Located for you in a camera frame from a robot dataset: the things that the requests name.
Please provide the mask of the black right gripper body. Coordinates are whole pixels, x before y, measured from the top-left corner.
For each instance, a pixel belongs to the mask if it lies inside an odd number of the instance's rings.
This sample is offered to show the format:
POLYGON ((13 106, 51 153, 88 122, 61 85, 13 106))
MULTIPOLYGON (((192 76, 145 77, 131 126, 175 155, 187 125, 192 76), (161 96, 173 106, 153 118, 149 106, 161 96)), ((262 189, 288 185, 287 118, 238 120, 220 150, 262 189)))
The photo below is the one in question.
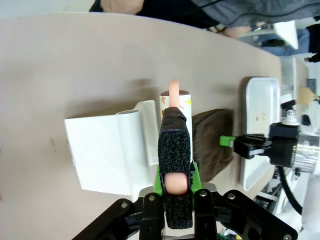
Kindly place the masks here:
POLYGON ((298 125, 285 125, 273 123, 269 127, 268 139, 271 146, 268 157, 271 165, 279 167, 293 167, 300 127, 298 125))

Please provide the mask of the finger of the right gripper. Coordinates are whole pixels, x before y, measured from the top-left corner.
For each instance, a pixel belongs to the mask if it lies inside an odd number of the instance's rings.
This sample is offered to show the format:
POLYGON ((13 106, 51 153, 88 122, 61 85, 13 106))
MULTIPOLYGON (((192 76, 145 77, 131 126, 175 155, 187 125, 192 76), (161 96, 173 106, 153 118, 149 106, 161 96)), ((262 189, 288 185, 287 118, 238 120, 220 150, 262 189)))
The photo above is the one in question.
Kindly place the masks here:
POLYGON ((243 134, 239 136, 222 135, 219 138, 219 145, 222 147, 233 148, 235 141, 245 144, 263 145, 267 142, 267 138, 264 134, 243 134))
POLYGON ((231 144, 233 152, 239 156, 250 160, 255 156, 265 156, 268 149, 271 147, 272 142, 269 140, 262 141, 241 141, 234 140, 231 144))

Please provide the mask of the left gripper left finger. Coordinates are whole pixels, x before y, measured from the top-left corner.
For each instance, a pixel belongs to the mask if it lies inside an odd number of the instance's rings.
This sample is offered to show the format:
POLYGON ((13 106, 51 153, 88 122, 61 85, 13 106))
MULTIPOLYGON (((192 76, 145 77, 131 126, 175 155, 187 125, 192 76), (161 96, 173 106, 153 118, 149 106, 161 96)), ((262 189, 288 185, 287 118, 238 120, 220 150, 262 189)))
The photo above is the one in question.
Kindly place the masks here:
POLYGON ((165 210, 156 189, 161 189, 159 169, 154 186, 142 189, 135 202, 126 198, 116 200, 72 240, 128 240, 135 234, 138 240, 162 240, 165 210))

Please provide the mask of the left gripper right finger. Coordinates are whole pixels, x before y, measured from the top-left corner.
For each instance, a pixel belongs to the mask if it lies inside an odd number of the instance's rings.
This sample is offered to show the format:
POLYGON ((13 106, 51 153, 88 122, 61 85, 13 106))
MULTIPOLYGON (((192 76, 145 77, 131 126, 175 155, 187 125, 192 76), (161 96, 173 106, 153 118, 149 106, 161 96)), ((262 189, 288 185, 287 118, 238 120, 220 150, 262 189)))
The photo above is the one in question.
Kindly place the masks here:
POLYGON ((242 240, 297 240, 298 232, 238 190, 220 195, 216 186, 202 183, 196 163, 190 165, 193 191, 194 239, 218 240, 217 223, 242 240))

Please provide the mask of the patterned paper cup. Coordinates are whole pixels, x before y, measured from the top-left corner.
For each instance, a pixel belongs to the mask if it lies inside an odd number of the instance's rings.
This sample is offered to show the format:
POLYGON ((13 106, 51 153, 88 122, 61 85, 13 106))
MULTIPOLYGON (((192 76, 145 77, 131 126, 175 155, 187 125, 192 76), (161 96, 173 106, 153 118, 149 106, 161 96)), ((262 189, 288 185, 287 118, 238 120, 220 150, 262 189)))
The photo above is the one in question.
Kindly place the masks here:
POLYGON ((157 154, 167 226, 174 230, 191 228, 191 137, 182 112, 178 81, 169 83, 168 106, 162 111, 157 154))

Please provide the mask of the person's left hand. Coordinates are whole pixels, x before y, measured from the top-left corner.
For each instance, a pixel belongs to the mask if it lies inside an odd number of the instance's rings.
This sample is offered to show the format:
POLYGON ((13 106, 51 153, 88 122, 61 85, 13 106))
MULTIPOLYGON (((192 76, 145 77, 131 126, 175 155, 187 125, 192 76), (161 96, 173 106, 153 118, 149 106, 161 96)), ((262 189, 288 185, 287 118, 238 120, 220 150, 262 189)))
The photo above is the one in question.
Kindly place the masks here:
POLYGON ((223 30, 223 34, 227 37, 236 39, 247 32, 251 32, 252 29, 250 26, 239 26, 239 27, 226 27, 223 30))

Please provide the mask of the person's right hand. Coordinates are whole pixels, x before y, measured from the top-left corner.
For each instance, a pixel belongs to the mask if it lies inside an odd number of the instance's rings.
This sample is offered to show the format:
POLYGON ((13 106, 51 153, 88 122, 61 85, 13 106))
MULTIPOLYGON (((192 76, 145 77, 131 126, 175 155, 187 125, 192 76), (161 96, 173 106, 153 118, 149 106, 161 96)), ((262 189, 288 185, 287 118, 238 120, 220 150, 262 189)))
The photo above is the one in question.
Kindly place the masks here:
POLYGON ((136 15, 141 11, 145 0, 101 0, 100 6, 105 13, 136 15))

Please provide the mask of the silver metal tray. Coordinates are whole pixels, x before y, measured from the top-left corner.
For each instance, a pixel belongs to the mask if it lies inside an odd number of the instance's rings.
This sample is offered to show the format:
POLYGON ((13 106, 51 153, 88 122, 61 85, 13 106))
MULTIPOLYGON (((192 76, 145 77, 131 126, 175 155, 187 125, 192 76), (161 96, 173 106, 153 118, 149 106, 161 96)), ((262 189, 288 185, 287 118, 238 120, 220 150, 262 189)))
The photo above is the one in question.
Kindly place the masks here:
MULTIPOLYGON (((272 77, 246 79, 240 89, 240 133, 269 135, 270 125, 280 121, 280 83, 272 77)), ((252 189, 269 170, 266 156, 241 160, 240 183, 245 191, 252 189)))

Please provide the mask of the white folded roller stand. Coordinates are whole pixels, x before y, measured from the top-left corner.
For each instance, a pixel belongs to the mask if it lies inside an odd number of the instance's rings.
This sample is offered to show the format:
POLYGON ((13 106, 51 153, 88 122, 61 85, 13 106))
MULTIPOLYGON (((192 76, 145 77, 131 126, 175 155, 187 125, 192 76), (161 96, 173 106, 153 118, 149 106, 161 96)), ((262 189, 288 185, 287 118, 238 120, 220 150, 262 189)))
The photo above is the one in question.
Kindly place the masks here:
POLYGON ((112 115, 64 121, 73 165, 84 190, 138 198, 154 184, 158 164, 156 103, 112 115))

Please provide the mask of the person in grey jacket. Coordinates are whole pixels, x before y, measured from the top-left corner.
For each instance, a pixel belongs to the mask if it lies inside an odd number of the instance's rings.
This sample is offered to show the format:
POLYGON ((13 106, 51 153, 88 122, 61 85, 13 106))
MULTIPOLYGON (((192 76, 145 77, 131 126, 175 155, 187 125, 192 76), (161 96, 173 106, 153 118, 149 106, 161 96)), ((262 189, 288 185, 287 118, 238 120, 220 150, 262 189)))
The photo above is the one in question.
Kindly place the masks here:
POLYGON ((275 24, 320 16, 320 0, 193 0, 201 10, 227 27, 260 22, 275 24))

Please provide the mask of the black trousers of person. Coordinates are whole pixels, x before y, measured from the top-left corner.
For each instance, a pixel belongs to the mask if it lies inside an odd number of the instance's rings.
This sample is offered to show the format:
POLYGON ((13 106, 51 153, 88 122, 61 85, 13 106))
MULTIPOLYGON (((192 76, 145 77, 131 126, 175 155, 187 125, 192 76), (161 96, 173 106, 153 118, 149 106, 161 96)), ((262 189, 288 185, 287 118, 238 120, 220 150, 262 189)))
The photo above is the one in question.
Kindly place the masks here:
MULTIPOLYGON (((134 16, 147 17, 207 29, 220 23, 208 15, 204 8, 207 4, 196 3, 196 0, 144 0, 143 7, 134 16)), ((103 12, 101 0, 94 0, 90 12, 103 12)))

